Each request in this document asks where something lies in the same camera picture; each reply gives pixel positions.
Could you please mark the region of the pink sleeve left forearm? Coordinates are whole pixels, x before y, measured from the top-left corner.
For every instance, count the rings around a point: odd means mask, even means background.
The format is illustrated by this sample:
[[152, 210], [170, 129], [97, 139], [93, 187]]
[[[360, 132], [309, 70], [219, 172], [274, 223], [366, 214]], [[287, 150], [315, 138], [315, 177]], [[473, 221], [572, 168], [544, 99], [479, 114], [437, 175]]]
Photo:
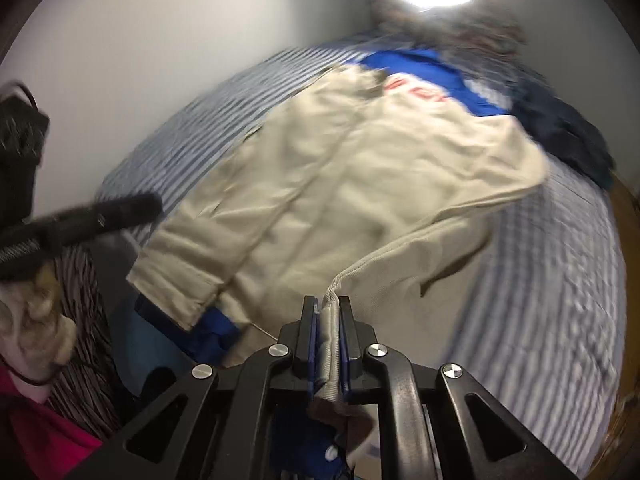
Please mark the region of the pink sleeve left forearm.
[[64, 479], [102, 442], [18, 392], [1, 367], [1, 478]]

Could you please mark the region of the left hand in white glove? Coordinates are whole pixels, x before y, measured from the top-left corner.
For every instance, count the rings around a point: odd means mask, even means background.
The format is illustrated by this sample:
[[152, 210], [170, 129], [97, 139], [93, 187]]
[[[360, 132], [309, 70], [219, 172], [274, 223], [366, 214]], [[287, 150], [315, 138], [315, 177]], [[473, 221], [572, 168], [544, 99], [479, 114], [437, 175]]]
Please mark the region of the left hand in white glove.
[[26, 385], [50, 384], [72, 357], [77, 327], [62, 313], [61, 295], [48, 262], [26, 281], [1, 284], [2, 362]]

